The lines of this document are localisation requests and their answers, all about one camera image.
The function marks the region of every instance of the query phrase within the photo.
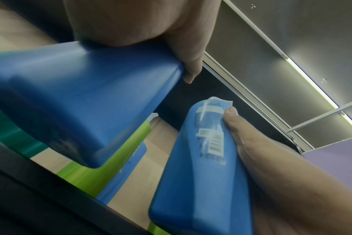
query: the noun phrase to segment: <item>gray ceiling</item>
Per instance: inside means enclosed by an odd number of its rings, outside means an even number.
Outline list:
[[[278,0],[275,4],[264,0],[232,2],[337,104],[352,101],[350,3],[334,0],[316,3]],[[291,126],[333,109],[224,2],[206,51]],[[346,112],[352,117],[352,108]],[[351,125],[339,114],[298,132],[314,147],[352,137]]]

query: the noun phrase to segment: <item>white label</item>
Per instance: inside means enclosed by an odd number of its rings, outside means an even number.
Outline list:
[[[203,113],[203,112],[214,112],[214,113],[224,114],[224,110],[221,107],[214,106],[214,105],[204,105],[197,109],[197,113]]]
[[[208,153],[224,157],[224,133],[210,129],[199,129],[197,136],[208,140]]]

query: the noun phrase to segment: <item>purple wall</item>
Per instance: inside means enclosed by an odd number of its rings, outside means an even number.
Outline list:
[[[352,139],[306,152],[304,156],[352,188]]]

